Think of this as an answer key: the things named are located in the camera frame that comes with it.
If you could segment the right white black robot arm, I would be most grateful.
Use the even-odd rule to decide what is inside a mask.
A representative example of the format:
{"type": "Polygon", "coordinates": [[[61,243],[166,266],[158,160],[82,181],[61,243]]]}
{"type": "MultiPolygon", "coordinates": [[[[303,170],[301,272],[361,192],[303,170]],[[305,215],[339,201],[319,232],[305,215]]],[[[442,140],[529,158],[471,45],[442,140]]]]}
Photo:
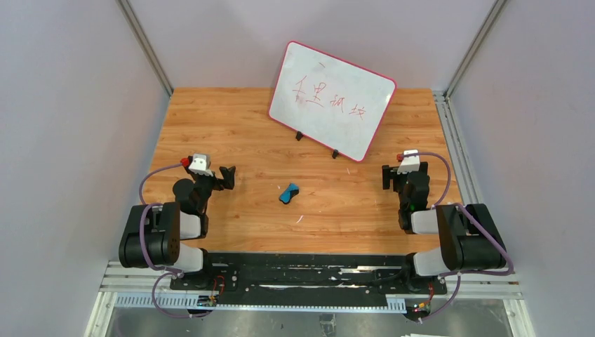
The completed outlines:
{"type": "Polygon", "coordinates": [[[382,166],[382,187],[398,194],[399,227],[407,234],[436,234],[439,246],[409,253],[399,280],[412,291],[439,277],[458,274],[505,276],[513,272],[485,204],[430,207],[428,164],[382,166]]]}

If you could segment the pink framed whiteboard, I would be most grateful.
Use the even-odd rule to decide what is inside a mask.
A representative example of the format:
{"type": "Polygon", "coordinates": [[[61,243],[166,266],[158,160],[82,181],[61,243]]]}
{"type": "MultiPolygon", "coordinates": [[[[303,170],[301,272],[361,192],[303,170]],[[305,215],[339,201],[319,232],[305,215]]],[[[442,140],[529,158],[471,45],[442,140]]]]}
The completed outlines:
{"type": "Polygon", "coordinates": [[[290,41],[268,115],[338,154],[362,161],[397,90],[396,82],[290,41]]]}

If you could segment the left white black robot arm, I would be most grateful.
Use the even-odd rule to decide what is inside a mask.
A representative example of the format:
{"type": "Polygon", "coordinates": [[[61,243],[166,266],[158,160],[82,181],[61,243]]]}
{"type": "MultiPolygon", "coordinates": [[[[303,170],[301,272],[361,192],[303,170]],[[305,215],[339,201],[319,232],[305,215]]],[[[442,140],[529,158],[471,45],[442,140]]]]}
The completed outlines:
{"type": "Polygon", "coordinates": [[[174,164],[188,179],[173,186],[174,201],[132,206],[118,247],[124,268],[148,268],[169,272],[182,283],[199,289],[219,279],[208,251],[185,245],[185,240],[203,239],[208,233],[208,200],[214,191],[233,190],[236,167],[220,167],[220,176],[209,170],[192,169],[186,160],[174,164]]]}

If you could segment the blue black eraser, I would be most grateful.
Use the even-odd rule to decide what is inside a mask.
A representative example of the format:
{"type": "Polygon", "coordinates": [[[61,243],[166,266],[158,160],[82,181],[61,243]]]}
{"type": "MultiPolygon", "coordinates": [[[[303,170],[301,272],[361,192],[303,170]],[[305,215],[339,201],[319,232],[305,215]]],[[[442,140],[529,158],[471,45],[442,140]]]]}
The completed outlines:
{"type": "Polygon", "coordinates": [[[300,188],[294,184],[290,183],[288,187],[280,194],[279,201],[283,204],[289,204],[293,197],[300,193],[300,188]]]}

